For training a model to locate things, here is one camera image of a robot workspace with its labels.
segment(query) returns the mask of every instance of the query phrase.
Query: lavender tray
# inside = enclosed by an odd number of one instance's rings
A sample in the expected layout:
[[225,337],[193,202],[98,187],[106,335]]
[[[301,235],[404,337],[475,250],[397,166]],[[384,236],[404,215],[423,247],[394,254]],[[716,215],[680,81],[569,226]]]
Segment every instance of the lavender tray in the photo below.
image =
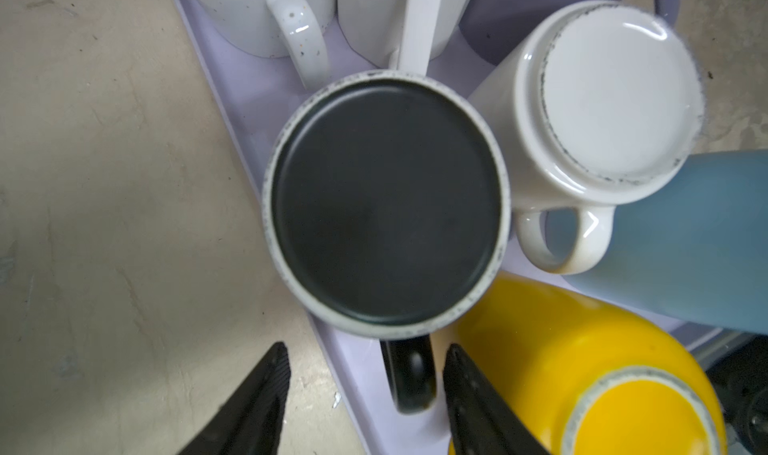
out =
[[[246,54],[216,32],[197,0],[176,0],[176,4],[251,187],[260,198],[264,169],[277,134],[310,94],[304,90],[289,58],[265,59]],[[352,51],[337,22],[328,27],[325,40],[334,80],[374,68]],[[445,52],[429,64],[428,75],[468,96],[492,69],[456,31]],[[523,256],[516,239],[511,241],[502,267],[573,289],[562,277],[534,268]],[[692,324],[662,315],[638,313],[667,331],[687,327],[684,332],[689,340],[684,343],[700,345],[719,330],[691,329]],[[346,334],[312,316],[310,320],[368,453],[447,453],[450,433],[444,400],[438,400],[425,412],[401,415],[389,395],[379,341]]]

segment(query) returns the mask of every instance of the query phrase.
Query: speckled white mug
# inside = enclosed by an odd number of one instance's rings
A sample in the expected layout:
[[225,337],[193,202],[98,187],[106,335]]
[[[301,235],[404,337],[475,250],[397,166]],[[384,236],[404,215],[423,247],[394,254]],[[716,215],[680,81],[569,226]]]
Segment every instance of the speckled white mug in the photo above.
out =
[[336,0],[198,1],[235,47],[257,57],[290,55],[308,90],[330,81],[322,33],[336,12]]
[[[603,257],[616,205],[677,173],[704,121],[696,64],[663,19],[609,0],[544,20],[469,96],[502,148],[514,230],[542,270],[579,273]],[[578,231],[564,260],[541,229],[571,208]]]

